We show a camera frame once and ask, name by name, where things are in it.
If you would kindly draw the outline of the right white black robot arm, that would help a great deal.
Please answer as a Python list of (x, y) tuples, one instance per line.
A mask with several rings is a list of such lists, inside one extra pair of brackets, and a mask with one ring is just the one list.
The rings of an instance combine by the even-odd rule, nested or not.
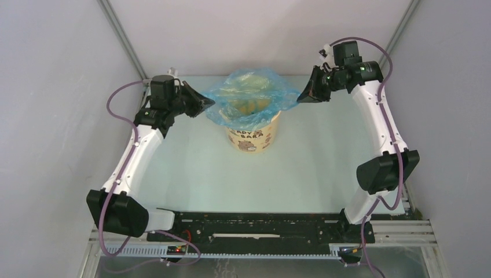
[(371, 136), (372, 159), (359, 165), (359, 184), (350, 204), (341, 212), (337, 235), (352, 242), (360, 234), (359, 225), (369, 221), (381, 203), (390, 211), (397, 208), (402, 187), (420, 161), (417, 150), (410, 150), (397, 129), (387, 103), (384, 74), (376, 61), (365, 61), (359, 53), (361, 38), (348, 37), (326, 44), (320, 51), (321, 64), (313, 67), (309, 81), (297, 98), (298, 103), (329, 102), (331, 93), (346, 90), (362, 113)]

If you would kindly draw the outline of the yellow capybara trash bin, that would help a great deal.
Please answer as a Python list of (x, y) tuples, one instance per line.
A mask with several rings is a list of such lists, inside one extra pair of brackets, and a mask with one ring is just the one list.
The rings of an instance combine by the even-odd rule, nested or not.
[(282, 90), (278, 76), (247, 74), (225, 82), (219, 92), (218, 110), (230, 143), (245, 153), (261, 153), (271, 146), (281, 111), (274, 105), (275, 92)]

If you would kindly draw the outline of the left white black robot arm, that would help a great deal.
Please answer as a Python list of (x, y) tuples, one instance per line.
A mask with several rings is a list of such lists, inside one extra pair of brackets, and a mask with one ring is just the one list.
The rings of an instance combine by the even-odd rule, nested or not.
[(101, 233), (140, 237), (145, 232), (160, 230), (173, 242), (181, 238), (183, 226), (174, 220), (173, 211), (138, 199), (142, 180), (175, 118), (182, 114), (195, 118), (215, 102), (174, 74), (154, 76), (148, 89), (135, 118), (122, 118), (130, 124), (132, 134), (118, 165), (101, 189), (89, 191), (86, 202)]

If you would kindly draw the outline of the blue plastic trash bag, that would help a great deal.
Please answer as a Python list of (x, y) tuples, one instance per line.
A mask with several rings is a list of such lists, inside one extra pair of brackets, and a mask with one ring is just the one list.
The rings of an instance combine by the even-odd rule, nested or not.
[(271, 68), (241, 68), (201, 93), (215, 104), (206, 116), (217, 125), (253, 131), (298, 105), (300, 91)]

